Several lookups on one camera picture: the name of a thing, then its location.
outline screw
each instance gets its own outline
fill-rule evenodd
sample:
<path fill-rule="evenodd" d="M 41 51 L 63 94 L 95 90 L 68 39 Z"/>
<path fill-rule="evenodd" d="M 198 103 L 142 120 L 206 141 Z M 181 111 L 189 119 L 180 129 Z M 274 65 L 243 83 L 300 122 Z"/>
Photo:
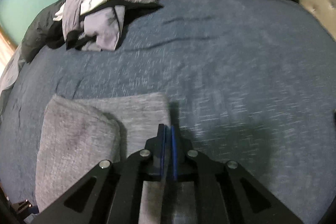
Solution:
<path fill-rule="evenodd" d="M 238 163 L 234 160 L 229 160 L 226 163 L 227 167 L 229 167 L 230 169 L 236 169 L 238 167 Z"/>
<path fill-rule="evenodd" d="M 99 163 L 99 167 L 102 168 L 102 169 L 105 169 L 107 167 L 110 166 L 110 161 L 109 160 L 102 160 L 100 163 Z"/>
<path fill-rule="evenodd" d="M 148 157 L 151 154 L 151 152 L 147 149 L 143 149 L 140 151 L 140 156 L 141 157 Z"/>
<path fill-rule="evenodd" d="M 195 158 L 197 157 L 198 152 L 196 150 L 189 150 L 187 154 L 189 157 Z"/>

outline gray towel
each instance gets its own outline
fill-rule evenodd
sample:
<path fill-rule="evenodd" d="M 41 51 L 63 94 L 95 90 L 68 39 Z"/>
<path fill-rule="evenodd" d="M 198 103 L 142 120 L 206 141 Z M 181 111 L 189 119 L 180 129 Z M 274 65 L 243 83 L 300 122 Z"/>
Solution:
<path fill-rule="evenodd" d="M 169 124 L 160 93 L 67 100 L 54 95 L 42 125 L 36 165 L 36 202 L 43 211 L 100 160 L 125 160 Z M 144 183 L 139 223 L 159 223 L 163 185 Z"/>

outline bed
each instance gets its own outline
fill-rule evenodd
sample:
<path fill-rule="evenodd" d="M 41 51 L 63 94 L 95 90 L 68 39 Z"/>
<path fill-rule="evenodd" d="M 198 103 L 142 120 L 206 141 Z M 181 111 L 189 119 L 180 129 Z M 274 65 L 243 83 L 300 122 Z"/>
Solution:
<path fill-rule="evenodd" d="M 163 92 L 172 124 L 197 150 L 240 162 L 304 223 L 322 218 L 336 195 L 335 0 L 159 0 L 163 8 L 130 20 L 115 52 L 43 45 L 63 2 L 27 30 L 28 62 L 2 112 L 0 178 L 12 202 L 36 203 L 43 112 L 54 94 Z M 185 223 L 175 210 L 174 222 Z"/>

